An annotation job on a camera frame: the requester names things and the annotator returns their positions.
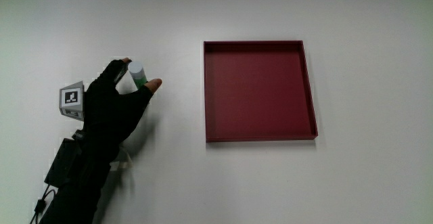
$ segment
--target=red tray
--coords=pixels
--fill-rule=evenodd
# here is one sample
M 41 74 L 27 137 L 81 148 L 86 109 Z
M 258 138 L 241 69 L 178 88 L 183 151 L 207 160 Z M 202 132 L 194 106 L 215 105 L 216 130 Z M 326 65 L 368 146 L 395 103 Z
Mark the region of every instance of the red tray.
M 206 142 L 314 139 L 302 41 L 205 41 Z

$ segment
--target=fingertip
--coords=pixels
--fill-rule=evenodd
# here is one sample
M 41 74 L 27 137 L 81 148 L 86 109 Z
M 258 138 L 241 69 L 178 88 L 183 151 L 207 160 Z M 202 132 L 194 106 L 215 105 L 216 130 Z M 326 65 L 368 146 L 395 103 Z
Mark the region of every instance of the fingertip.
M 144 86 L 149 88 L 149 90 L 152 93 L 155 93 L 158 88 L 161 86 L 162 80 L 161 79 L 152 79 L 151 81 L 148 81 Z

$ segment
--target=black glove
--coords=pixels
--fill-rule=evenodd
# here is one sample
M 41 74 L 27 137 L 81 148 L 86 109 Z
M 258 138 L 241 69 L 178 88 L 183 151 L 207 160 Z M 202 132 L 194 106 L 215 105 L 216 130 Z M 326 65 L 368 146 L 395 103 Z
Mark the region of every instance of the black glove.
M 85 92 L 85 140 L 82 149 L 98 161 L 111 162 L 115 159 L 118 145 L 134 131 L 153 96 L 146 86 L 126 95 L 117 92 L 116 84 L 127 71 L 129 62 L 129 59 L 111 61 Z M 153 83 L 151 88 L 156 86 L 157 89 L 161 80 L 154 79 L 149 83 Z
M 136 92 L 120 95 L 116 84 L 129 62 L 127 58 L 111 61 L 85 92 L 85 136 L 79 141 L 83 153 L 71 181 L 59 187 L 42 224 L 91 224 L 118 145 L 134 131 L 162 83 L 154 79 Z

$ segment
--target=black cable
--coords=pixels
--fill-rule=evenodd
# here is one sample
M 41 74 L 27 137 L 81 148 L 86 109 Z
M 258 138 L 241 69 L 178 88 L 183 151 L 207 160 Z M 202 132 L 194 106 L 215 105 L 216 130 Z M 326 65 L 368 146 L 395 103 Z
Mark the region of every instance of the black cable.
M 56 192 L 55 192 L 55 190 L 54 189 L 51 189 L 51 190 L 49 190 L 48 191 L 48 193 L 47 194 L 45 194 L 43 197 L 42 197 L 42 199 L 44 200 L 48 195 L 49 195 L 49 193 L 51 193 L 51 192 L 53 192 L 54 193 L 54 197 L 55 197 L 55 195 L 57 194 Z
M 33 218 L 32 218 L 32 220 L 30 221 L 30 224 L 32 224 L 32 222 L 33 222 L 33 220 L 35 219 L 36 215 L 37 215 L 37 213 L 35 213 L 35 214 L 33 215 Z
M 47 188 L 45 189 L 45 192 L 43 193 L 42 196 L 45 196 L 45 194 L 47 193 L 47 190 L 48 190 L 49 186 L 50 186 L 50 184 L 47 186 Z
M 39 214 L 42 214 L 43 210 L 45 209 L 45 206 L 46 206 L 45 198 L 49 195 L 49 193 L 53 192 L 54 193 L 54 197 L 57 194 L 54 189 L 51 189 L 51 190 L 48 191 L 49 187 L 51 187 L 50 184 L 45 189 L 45 192 L 42 195 L 42 199 L 38 200 L 38 203 L 37 203 L 36 208 L 35 208 L 35 214 L 33 215 L 33 218 L 30 221 L 30 224 L 33 223 L 33 220 L 35 220 L 35 218 L 36 218 L 36 224 L 38 224 L 38 222 L 39 222 Z

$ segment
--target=white bottle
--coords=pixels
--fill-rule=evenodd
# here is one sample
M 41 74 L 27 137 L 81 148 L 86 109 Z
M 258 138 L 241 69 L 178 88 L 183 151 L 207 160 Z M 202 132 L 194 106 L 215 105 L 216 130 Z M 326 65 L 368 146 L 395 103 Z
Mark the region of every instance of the white bottle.
M 131 76 L 133 77 L 135 86 L 137 86 L 137 89 L 140 89 L 141 86 L 143 86 L 145 83 L 147 83 L 146 75 L 144 74 L 144 68 L 143 65 L 139 62 L 130 62 L 128 64 L 128 70 Z

